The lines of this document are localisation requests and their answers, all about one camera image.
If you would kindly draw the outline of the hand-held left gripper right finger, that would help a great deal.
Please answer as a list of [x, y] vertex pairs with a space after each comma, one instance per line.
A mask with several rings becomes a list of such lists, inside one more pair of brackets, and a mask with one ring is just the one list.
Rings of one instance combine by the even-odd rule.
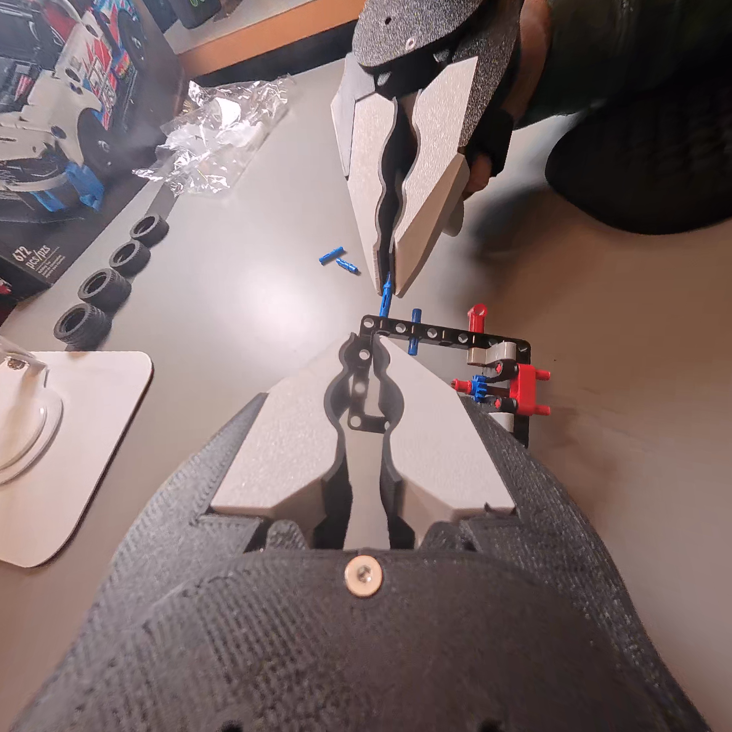
[[458, 393], [385, 336], [374, 338], [374, 374], [390, 548], [419, 546], [436, 523], [511, 515], [515, 502]]

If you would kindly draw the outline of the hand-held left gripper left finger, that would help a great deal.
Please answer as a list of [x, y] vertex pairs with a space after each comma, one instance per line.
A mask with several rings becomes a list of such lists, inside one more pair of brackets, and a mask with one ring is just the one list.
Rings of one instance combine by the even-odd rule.
[[336, 339], [263, 398], [210, 504], [219, 515], [289, 520], [314, 548], [341, 550], [352, 512], [343, 414], [356, 335]]

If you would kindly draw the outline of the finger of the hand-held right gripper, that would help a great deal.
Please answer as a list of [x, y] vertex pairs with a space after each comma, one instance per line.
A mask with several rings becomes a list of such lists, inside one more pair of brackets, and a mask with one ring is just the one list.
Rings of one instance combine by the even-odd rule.
[[380, 94], [373, 76], [347, 53], [331, 112], [365, 263], [381, 295], [389, 274], [386, 225], [380, 222], [387, 197], [384, 153], [395, 130], [398, 104]]
[[416, 97], [411, 123], [416, 156], [401, 184], [401, 210], [393, 234], [394, 294], [404, 297], [439, 236], [462, 226], [462, 192], [469, 165], [461, 133], [477, 58], [450, 64]]

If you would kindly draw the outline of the black lego frame assembly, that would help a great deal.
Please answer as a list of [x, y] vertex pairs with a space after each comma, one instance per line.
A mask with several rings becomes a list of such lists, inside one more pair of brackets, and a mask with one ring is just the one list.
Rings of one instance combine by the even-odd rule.
[[[549, 406], [540, 404], [536, 385], [551, 378], [549, 371], [531, 364], [531, 346], [516, 340], [485, 332], [487, 309], [483, 304], [471, 308], [468, 329], [420, 323], [415, 326], [419, 344], [427, 343], [466, 352], [468, 366], [480, 369], [469, 380], [454, 379], [451, 387], [459, 394], [483, 405], [495, 419], [502, 418], [507, 431], [528, 447], [532, 416], [548, 416]], [[372, 366], [372, 346], [377, 336], [409, 341], [411, 322], [399, 318], [367, 315], [361, 319], [355, 336], [355, 363], [351, 367], [352, 387], [348, 407], [351, 429], [368, 433], [385, 433], [388, 425], [384, 416], [365, 411], [369, 372]]]

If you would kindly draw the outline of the person's right forearm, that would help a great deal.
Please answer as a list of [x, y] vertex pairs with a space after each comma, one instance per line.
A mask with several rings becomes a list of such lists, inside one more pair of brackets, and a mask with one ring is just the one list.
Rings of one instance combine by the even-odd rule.
[[518, 123], [645, 92], [730, 51], [729, 1], [547, 2], [551, 41]]

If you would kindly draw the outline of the black lego set box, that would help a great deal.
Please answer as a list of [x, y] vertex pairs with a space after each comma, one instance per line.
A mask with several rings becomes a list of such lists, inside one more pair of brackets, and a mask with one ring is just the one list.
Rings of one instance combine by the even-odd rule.
[[145, 2], [1, 2], [2, 297], [52, 287], [123, 210], [187, 87]]

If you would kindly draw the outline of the person's right hand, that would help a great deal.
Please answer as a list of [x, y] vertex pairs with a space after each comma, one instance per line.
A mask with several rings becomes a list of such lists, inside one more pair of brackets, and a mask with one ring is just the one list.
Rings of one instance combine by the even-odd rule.
[[[546, 1], [525, 1], [520, 14], [520, 63], [514, 83], [501, 106], [514, 123], [523, 118], [535, 93], [543, 73], [551, 37], [550, 4]], [[462, 192], [462, 199], [466, 200], [483, 190], [493, 176], [490, 157], [483, 153], [476, 154], [470, 164], [470, 176]]]

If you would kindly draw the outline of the wooden side table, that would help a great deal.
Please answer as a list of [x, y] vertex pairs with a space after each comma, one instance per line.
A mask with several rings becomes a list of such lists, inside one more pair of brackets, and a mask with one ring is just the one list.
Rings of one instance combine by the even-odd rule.
[[194, 29], [179, 21], [165, 39], [190, 77], [207, 75], [356, 21], [363, 1], [234, 2]]

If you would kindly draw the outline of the clear plastic bag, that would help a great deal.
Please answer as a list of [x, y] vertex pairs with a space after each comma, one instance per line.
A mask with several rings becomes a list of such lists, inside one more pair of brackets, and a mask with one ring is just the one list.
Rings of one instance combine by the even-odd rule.
[[133, 174], [175, 196], [223, 195], [288, 113], [295, 87], [291, 75], [215, 87], [191, 80], [184, 112], [161, 127], [155, 161]]

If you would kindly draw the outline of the black device green lights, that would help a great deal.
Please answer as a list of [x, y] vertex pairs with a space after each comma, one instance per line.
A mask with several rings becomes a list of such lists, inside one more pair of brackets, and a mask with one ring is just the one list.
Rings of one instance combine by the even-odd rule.
[[170, 5], [188, 30], [202, 26], [222, 10], [221, 1], [170, 1]]

